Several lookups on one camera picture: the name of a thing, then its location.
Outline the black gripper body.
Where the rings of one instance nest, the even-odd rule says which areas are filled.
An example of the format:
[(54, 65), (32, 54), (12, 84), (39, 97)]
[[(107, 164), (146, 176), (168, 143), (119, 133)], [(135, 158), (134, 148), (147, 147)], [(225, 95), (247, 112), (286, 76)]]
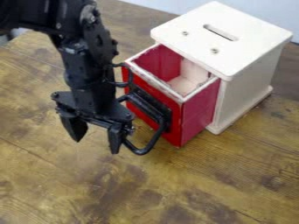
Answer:
[(116, 82), (114, 63), (118, 50), (114, 46), (90, 48), (86, 43), (64, 43), (59, 52), (66, 67), (64, 80), (70, 91), (52, 94), (60, 113), (82, 116), (87, 124), (110, 128), (114, 123), (132, 123), (132, 112), (120, 104), (116, 88), (127, 83)]

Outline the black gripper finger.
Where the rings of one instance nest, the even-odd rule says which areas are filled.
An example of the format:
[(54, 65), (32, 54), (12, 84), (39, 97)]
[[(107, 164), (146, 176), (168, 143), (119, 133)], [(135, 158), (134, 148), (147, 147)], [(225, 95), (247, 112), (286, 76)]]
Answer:
[(127, 136), (135, 132), (134, 124), (130, 123), (114, 123), (107, 129), (108, 145), (112, 154), (118, 154), (120, 146), (124, 145), (127, 148), (128, 140)]
[(72, 113), (60, 113), (60, 121), (70, 137), (79, 142), (88, 131), (87, 122), (80, 115)]

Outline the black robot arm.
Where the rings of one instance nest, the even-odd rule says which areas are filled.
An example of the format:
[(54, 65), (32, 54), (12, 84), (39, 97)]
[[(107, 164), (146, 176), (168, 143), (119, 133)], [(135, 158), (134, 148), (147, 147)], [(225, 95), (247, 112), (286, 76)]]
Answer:
[(70, 89), (51, 94), (60, 121), (80, 141), (92, 123), (107, 129), (110, 150), (128, 146), (134, 113), (116, 98), (118, 41), (103, 25), (95, 0), (0, 0), (0, 33), (27, 28), (48, 35)]

